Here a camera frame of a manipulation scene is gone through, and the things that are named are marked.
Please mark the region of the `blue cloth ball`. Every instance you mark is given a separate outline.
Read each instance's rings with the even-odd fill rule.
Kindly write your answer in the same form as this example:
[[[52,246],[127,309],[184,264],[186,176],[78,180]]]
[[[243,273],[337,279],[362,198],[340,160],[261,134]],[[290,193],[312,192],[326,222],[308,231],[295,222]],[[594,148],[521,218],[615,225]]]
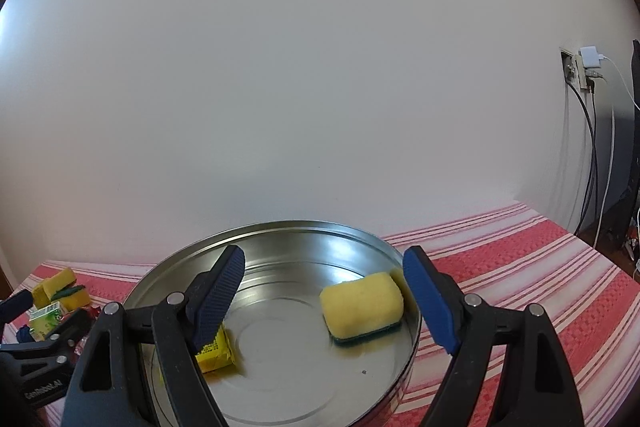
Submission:
[[[18,343],[33,343],[35,341],[28,325],[23,325],[20,329],[17,329],[16,340]]]

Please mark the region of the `large green tissue pack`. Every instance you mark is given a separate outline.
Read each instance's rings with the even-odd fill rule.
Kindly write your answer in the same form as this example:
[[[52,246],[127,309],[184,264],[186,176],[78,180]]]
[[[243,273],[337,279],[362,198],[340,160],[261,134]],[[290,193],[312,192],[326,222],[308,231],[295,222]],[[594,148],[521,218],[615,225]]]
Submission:
[[[36,341],[41,341],[63,322],[65,309],[59,301],[55,301],[44,308],[28,311],[27,316],[30,335]]]

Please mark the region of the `yellow snack packet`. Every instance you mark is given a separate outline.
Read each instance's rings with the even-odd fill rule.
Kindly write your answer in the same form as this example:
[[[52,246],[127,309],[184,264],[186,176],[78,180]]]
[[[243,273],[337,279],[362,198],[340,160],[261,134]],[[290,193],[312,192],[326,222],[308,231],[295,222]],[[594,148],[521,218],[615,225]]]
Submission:
[[[219,327],[215,338],[210,343],[206,343],[195,358],[203,374],[235,365],[235,356],[224,325]]]

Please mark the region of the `yellow sponge green top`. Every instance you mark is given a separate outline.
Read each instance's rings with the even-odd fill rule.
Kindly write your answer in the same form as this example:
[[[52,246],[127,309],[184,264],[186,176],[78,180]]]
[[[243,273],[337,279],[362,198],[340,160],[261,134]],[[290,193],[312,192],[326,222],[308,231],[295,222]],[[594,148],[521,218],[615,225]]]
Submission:
[[[84,285],[70,286],[57,291],[51,297],[52,303],[59,303],[65,313],[90,307],[92,300]]]

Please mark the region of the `round butter cookie tin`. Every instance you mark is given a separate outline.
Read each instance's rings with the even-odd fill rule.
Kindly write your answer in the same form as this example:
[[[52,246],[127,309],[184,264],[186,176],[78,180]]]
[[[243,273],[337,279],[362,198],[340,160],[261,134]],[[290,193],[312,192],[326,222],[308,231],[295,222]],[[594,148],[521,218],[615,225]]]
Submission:
[[[398,409],[411,375],[420,313],[405,301],[387,332],[336,343],[324,323],[323,288],[376,272],[402,280],[389,243],[346,225],[278,221],[217,234],[152,269],[128,308],[185,291],[224,248],[245,254],[245,274],[224,319],[235,363],[206,375],[231,426],[382,426]]]

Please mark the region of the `white usb charger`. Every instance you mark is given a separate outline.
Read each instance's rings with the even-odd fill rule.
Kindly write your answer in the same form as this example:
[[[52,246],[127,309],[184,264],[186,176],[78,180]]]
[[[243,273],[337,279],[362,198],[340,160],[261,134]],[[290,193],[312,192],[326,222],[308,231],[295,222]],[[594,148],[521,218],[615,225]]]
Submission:
[[[604,55],[599,52],[596,46],[582,46],[579,49],[579,56],[582,59],[584,69],[599,69],[602,67]]]

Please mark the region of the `wall power socket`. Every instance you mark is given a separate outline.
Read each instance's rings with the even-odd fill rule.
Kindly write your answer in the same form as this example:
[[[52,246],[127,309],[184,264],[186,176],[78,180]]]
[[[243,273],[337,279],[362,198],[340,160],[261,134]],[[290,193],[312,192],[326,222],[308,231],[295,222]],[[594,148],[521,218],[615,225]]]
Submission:
[[[580,92],[588,92],[589,86],[582,57],[564,48],[560,49],[560,57],[565,82]]]

